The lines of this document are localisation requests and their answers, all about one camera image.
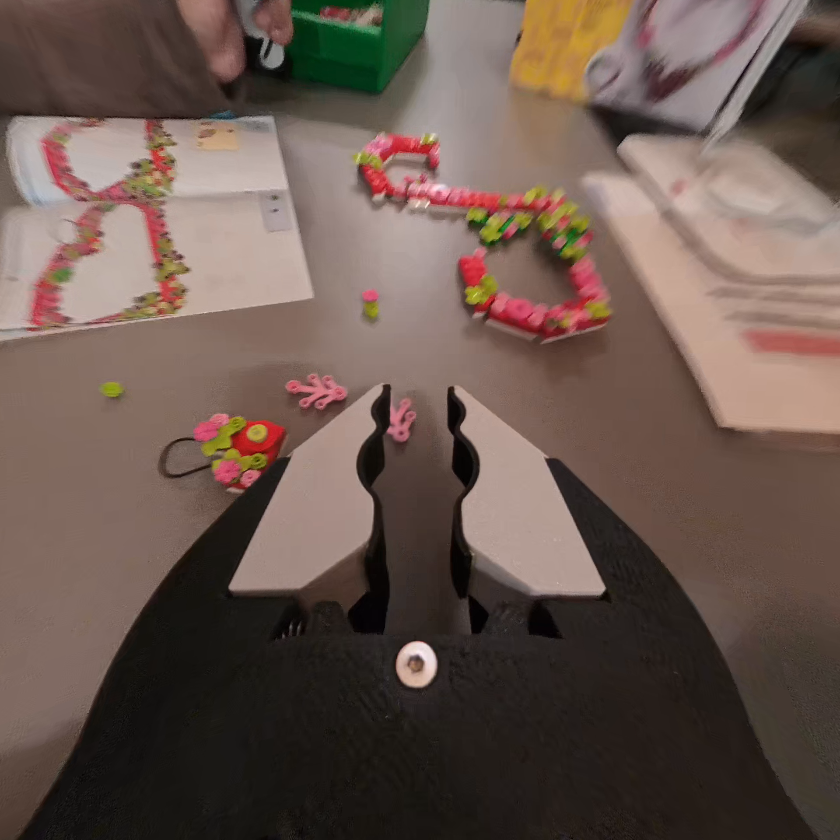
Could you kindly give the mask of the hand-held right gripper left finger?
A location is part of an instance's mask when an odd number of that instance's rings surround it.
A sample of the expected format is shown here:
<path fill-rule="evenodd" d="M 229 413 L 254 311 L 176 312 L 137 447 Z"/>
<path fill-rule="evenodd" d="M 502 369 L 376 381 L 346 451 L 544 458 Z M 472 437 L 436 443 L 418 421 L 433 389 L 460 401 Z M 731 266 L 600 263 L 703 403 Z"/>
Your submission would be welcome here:
<path fill-rule="evenodd" d="M 390 579 L 375 482 L 391 407 L 391 386 L 375 385 L 294 449 L 231 595 L 287 597 L 303 613 L 336 602 L 357 632 L 384 632 Z"/>

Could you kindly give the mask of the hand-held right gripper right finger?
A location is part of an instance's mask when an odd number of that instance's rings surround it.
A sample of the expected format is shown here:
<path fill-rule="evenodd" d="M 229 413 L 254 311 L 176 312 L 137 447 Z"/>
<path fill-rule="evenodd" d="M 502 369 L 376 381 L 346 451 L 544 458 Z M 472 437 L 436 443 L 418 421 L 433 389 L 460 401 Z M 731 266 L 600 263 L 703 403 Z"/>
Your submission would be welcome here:
<path fill-rule="evenodd" d="M 454 508 L 450 573 L 479 633 L 499 606 L 601 600 L 606 585 L 550 460 L 466 389 L 447 392 Z"/>

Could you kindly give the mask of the pile of loose lego pieces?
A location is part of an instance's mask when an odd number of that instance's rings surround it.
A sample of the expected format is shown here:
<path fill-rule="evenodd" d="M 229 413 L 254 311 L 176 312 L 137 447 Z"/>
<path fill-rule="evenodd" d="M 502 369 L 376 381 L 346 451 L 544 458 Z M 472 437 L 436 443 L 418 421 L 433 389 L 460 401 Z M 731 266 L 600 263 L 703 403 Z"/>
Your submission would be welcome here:
<path fill-rule="evenodd" d="M 384 17 L 381 3 L 364 7 L 322 6 L 318 12 L 320 18 L 337 25 L 354 28 L 380 28 Z"/>

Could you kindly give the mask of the red lego charm with loop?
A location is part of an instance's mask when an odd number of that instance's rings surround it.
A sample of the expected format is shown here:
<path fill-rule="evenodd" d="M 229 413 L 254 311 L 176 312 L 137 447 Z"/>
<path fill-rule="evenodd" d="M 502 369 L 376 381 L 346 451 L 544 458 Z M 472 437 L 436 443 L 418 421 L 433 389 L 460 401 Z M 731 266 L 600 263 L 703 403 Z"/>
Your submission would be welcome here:
<path fill-rule="evenodd" d="M 286 442 L 287 430 L 277 423 L 216 413 L 195 425 L 190 435 L 167 443 L 157 471 L 168 480 L 207 473 L 227 493 L 238 496 L 278 461 Z M 172 457 L 183 447 L 200 454 L 203 461 L 188 469 L 174 468 Z"/>

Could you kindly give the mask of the open lego instruction booklet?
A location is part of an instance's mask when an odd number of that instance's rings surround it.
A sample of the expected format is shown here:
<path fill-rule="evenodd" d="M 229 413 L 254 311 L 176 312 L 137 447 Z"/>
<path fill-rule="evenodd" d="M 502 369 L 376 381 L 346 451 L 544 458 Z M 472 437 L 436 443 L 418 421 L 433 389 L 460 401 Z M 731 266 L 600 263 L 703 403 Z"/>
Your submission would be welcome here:
<path fill-rule="evenodd" d="M 17 117 L 2 341 L 312 298 L 277 126 Z"/>

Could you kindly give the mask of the yellow lego set box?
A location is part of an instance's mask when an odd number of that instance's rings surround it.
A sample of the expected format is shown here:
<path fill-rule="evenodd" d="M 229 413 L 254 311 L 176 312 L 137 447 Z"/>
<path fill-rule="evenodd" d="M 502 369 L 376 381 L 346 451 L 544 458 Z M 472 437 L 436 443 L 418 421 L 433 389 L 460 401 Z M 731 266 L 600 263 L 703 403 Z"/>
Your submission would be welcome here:
<path fill-rule="evenodd" d="M 521 89 L 704 133 L 738 120 L 803 15 L 797 1 L 528 1 Z"/>

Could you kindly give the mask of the person's left hand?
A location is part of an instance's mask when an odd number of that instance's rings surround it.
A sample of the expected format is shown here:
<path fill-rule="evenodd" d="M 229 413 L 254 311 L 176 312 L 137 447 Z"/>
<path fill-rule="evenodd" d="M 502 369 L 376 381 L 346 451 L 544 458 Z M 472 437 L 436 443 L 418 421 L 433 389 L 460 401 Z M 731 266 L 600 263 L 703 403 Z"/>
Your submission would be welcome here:
<path fill-rule="evenodd" d="M 177 1 L 176 7 L 192 32 L 215 81 L 226 85 L 246 69 L 245 30 L 238 2 Z M 253 26 L 281 48 L 293 36 L 290 1 L 256 2 Z"/>

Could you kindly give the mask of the green plastic storage bin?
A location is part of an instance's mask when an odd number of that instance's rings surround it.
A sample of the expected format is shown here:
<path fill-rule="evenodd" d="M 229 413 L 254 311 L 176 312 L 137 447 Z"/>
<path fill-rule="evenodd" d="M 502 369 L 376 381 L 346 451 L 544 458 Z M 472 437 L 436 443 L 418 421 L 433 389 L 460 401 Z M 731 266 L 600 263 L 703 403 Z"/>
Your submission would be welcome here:
<path fill-rule="evenodd" d="M 324 16 L 325 8 L 367 12 L 379 24 Z M 293 38 L 287 47 L 290 75 L 337 88 L 382 92 L 424 35 L 428 1 L 294 1 Z"/>

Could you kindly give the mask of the person's brown clothing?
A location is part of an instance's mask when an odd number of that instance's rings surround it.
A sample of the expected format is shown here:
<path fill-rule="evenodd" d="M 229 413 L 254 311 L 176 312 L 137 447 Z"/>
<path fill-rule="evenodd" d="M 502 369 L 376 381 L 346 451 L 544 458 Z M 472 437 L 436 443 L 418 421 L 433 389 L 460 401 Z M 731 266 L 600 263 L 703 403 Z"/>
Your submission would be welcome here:
<path fill-rule="evenodd" d="M 192 119 L 231 105 L 176 2 L 1 2 L 3 116 Z"/>

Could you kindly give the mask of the clear plastic bag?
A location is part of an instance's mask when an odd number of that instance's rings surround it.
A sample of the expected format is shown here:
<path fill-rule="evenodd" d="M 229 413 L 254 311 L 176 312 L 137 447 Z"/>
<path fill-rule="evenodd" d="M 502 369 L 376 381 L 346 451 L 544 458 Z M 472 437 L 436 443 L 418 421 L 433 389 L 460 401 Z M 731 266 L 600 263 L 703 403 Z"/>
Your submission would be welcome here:
<path fill-rule="evenodd" d="M 703 196 L 723 214 L 805 235 L 838 228 L 838 202 L 759 143 L 704 144 L 697 175 Z"/>

